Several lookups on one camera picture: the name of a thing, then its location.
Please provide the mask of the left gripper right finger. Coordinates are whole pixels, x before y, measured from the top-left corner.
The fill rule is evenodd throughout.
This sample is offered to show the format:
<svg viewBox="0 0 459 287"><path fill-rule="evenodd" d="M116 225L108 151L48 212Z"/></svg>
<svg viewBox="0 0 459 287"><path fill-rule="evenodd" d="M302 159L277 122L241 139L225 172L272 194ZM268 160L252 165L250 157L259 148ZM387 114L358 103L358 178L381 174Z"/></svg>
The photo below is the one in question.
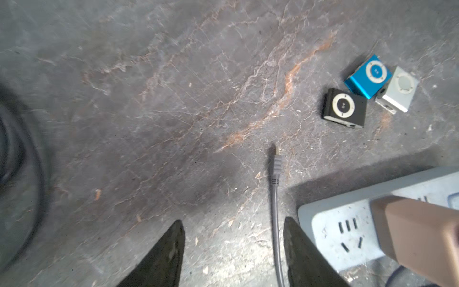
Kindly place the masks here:
<svg viewBox="0 0 459 287"><path fill-rule="evenodd" d="M290 286L348 286L293 218L285 218L283 235Z"/></svg>

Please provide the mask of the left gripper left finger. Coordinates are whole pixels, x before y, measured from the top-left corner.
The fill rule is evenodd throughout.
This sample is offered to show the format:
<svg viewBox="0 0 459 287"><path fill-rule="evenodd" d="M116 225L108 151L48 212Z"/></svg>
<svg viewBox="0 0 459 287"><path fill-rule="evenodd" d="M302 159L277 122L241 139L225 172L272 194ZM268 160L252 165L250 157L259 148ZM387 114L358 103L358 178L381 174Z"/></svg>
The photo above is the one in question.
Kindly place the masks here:
<svg viewBox="0 0 459 287"><path fill-rule="evenodd" d="M185 249L185 230L176 220L120 287L177 287Z"/></svg>

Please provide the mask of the pink USB charger adapter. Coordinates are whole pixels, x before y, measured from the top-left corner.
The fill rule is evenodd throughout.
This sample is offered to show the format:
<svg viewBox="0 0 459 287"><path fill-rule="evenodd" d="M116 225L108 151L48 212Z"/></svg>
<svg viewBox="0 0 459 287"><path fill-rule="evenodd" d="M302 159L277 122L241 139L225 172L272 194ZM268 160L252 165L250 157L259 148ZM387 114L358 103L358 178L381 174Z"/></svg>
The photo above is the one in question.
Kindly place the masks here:
<svg viewBox="0 0 459 287"><path fill-rule="evenodd" d="M386 196L370 203L380 249L441 287L459 284L459 212Z"/></svg>

